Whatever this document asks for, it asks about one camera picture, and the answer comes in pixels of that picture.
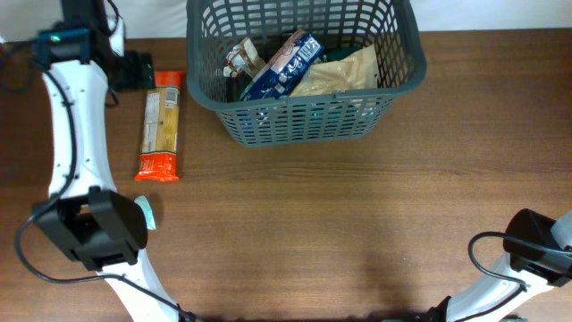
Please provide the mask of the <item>orange spaghetti packet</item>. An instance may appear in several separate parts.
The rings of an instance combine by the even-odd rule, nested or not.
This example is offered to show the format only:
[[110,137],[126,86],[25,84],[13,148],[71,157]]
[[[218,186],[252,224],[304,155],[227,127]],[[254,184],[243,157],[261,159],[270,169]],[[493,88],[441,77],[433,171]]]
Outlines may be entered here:
[[176,182],[181,85],[185,71],[155,72],[146,96],[136,181]]

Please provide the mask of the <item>beige brown snack bag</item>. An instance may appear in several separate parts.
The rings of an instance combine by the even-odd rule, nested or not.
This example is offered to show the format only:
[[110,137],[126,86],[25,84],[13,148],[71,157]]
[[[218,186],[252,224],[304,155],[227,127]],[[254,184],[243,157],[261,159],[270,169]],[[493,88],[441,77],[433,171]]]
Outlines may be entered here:
[[225,61],[223,76],[227,78],[237,78],[242,74],[255,78],[266,66],[250,38],[244,38],[235,45],[225,57]]

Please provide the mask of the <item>small teal wrapper packet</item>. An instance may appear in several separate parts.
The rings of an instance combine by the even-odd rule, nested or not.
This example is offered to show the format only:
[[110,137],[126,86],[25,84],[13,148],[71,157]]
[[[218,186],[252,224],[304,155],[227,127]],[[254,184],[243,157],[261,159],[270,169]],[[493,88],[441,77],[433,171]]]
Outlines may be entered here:
[[146,220],[146,225],[147,225],[147,229],[148,230],[155,230],[156,229],[156,220],[155,220],[155,216],[154,216],[154,211],[152,209],[152,206],[149,202],[149,200],[141,195],[138,196],[134,199],[134,202],[140,207],[140,209],[143,212],[143,215],[145,217]]

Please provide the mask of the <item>blue Kleenex tissue pack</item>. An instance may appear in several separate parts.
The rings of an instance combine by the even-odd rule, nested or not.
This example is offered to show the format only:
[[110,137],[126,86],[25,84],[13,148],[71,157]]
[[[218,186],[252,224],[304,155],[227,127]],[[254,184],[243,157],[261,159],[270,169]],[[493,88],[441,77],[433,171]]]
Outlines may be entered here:
[[305,30],[297,30],[240,95],[240,101],[288,96],[324,46]]

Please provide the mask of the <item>green Nescafe coffee bag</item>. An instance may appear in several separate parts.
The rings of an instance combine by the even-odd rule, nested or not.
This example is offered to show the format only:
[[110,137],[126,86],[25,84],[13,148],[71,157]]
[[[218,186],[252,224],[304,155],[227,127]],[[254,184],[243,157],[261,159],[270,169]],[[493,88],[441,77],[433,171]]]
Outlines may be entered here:
[[326,50],[320,55],[322,63],[355,60],[367,53],[366,47],[343,47]]

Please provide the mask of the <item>beige clear powder bag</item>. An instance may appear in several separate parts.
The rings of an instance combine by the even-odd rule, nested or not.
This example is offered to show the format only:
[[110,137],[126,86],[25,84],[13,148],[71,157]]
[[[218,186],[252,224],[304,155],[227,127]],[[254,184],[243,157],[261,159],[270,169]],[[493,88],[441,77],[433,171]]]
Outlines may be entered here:
[[353,89],[374,89],[381,74],[374,46],[338,61],[312,64],[291,97],[317,96]]

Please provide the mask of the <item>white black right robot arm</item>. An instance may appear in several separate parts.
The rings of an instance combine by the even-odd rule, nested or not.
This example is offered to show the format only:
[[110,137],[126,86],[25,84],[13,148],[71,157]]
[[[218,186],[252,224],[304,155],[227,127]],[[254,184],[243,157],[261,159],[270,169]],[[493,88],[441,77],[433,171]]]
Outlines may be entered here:
[[[476,243],[485,238],[502,239],[503,252],[490,269],[475,255]],[[570,283],[571,214],[554,220],[524,208],[505,232],[475,235],[467,252],[483,275],[464,292],[430,308],[421,321],[502,321],[534,296]]]

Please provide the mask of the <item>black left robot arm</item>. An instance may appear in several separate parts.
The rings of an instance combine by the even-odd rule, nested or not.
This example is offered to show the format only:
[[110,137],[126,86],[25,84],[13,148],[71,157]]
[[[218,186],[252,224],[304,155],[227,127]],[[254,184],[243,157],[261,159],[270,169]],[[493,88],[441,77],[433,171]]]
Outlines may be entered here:
[[62,20],[33,43],[51,104],[54,167],[48,198],[29,220],[88,270],[90,282],[108,282],[133,320],[191,321],[152,268],[144,211],[117,191],[108,161],[105,109],[120,91],[155,86],[152,58],[125,49],[114,3],[64,1],[61,8]]

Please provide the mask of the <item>grey plastic basket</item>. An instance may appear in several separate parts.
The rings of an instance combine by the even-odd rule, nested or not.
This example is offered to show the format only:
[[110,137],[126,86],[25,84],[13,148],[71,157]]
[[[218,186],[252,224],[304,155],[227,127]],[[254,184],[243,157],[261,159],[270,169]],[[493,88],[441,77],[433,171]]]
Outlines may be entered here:
[[360,138],[422,82],[409,0],[190,1],[188,89],[247,147]]

